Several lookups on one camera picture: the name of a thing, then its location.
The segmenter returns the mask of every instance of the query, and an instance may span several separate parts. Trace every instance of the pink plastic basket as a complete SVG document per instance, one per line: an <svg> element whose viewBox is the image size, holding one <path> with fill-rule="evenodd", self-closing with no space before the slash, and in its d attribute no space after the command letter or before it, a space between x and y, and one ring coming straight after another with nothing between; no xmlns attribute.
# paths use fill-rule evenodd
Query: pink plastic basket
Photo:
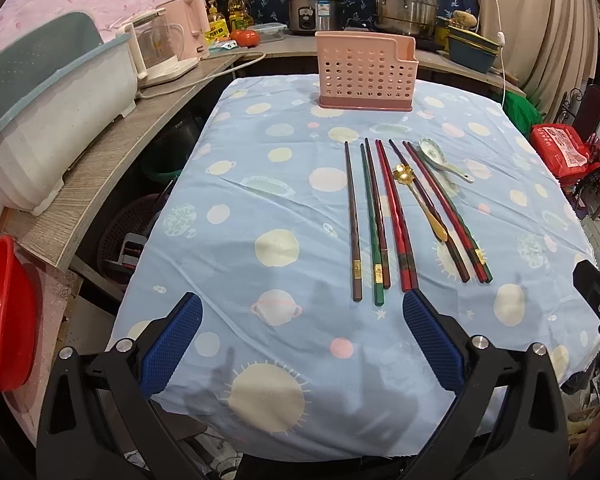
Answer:
<svg viewBox="0 0 600 480"><path fill-rule="evenodd" d="M320 106L410 112L418 71L410 36L348 30L315 33Z"/></svg>

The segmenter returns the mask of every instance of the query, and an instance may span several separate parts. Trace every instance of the red plastic bowl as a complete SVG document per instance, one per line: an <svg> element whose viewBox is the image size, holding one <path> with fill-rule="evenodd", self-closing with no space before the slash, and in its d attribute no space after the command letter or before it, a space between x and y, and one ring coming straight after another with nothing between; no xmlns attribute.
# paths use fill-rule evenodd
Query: red plastic bowl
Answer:
<svg viewBox="0 0 600 480"><path fill-rule="evenodd" d="M31 372L36 301L13 240L0 237L0 392L22 386Z"/></svg>

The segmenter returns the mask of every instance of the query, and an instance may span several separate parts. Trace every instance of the pink appliance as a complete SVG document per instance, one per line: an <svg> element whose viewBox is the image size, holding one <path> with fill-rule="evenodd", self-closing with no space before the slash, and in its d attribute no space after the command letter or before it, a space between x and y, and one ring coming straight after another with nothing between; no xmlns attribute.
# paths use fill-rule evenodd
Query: pink appliance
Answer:
<svg viewBox="0 0 600 480"><path fill-rule="evenodd" d="M175 52L180 52L180 41L184 42L179 60L193 57L203 59L209 56L205 39L205 32L209 31L205 0L171 0L157 8L164 8L168 23L177 23L184 30L182 40L179 35L171 40Z"/></svg>

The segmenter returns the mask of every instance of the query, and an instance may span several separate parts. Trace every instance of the blue tablecloth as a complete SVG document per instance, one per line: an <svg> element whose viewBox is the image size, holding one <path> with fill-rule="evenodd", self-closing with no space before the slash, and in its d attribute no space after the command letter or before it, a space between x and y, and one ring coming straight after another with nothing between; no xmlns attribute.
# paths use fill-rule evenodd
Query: blue tablecloth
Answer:
<svg viewBox="0 0 600 480"><path fill-rule="evenodd" d="M374 306L364 137L385 141L391 165L398 160L389 138L431 137L475 177L466 184L452 176L448 190L484 251L490 284L475 279L468 261L472 279L460 282L400 186L420 288L438 311L502 348L544 343L561 380L583 369L599 344L598 320L571 273L592 251L557 182L500 107L424 81L407 114L320 108L318 93L317 75L234 81L182 172L112 336L137 335L184 292L202 298L202 325L155 396L161 405L212 425L238 450L277 460L415 454L427 441L453 394L439 386L402 318L387 211L393 285L384 307ZM361 303L350 289L345 140ZM375 150L374 158L380 176ZM382 179L379 187L384 195Z"/></svg>

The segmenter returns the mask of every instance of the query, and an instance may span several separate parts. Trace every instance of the blue gripper pad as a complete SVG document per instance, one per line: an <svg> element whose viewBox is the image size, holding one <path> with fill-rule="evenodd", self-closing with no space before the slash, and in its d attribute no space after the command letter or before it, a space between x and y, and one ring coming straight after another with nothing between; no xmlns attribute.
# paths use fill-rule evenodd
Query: blue gripper pad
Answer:
<svg viewBox="0 0 600 480"><path fill-rule="evenodd" d="M415 290L402 300L402 315L440 386L459 395L464 388L464 359Z"/></svg>
<svg viewBox="0 0 600 480"><path fill-rule="evenodd" d="M167 387L200 323L202 302L191 294L142 360L140 389L146 399Z"/></svg>

